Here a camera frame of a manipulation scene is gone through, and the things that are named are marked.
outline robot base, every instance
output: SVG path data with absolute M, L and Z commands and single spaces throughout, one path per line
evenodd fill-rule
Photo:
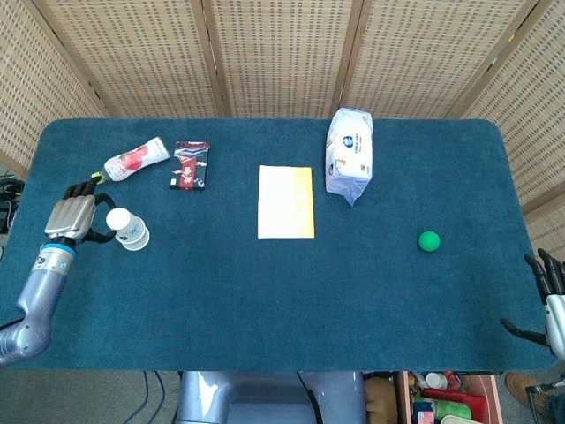
M 315 396 L 324 424 L 366 424 L 361 373 L 300 373 L 300 376 Z M 316 423 L 310 398 L 297 373 L 185 371 L 176 424 L 227 424 L 230 406 L 240 403 L 309 405 L 311 418 L 305 422 Z M 265 417 L 265 422 L 272 419 Z

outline yellow envelope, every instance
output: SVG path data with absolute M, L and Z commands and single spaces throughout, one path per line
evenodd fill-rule
M 259 239 L 313 239 L 312 168 L 259 167 Z

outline plastic bottle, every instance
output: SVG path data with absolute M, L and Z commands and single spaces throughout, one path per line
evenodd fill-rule
M 104 181 L 122 181 L 141 168 L 145 168 L 151 163 L 164 161 L 169 157 L 169 152 L 162 144 L 161 137 L 155 137 L 134 150 L 111 157 L 102 169 L 92 176 L 102 177 L 98 184 Z

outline wet wipes package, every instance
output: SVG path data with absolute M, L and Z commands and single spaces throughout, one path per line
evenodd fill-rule
M 351 206 L 373 177 L 373 120 L 369 112 L 339 109 L 326 140 L 326 191 Z

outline person's foot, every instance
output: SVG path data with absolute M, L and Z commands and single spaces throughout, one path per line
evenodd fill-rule
M 539 386 L 541 383 L 534 378 L 529 377 L 526 374 L 521 373 L 508 373 L 506 375 L 506 388 L 514 398 L 516 398 L 521 404 L 530 406 L 530 401 L 528 400 L 528 394 L 526 393 L 526 387 L 529 386 Z M 538 393 L 535 397 L 536 399 L 536 409 L 538 413 L 546 415 L 545 403 L 547 393 Z

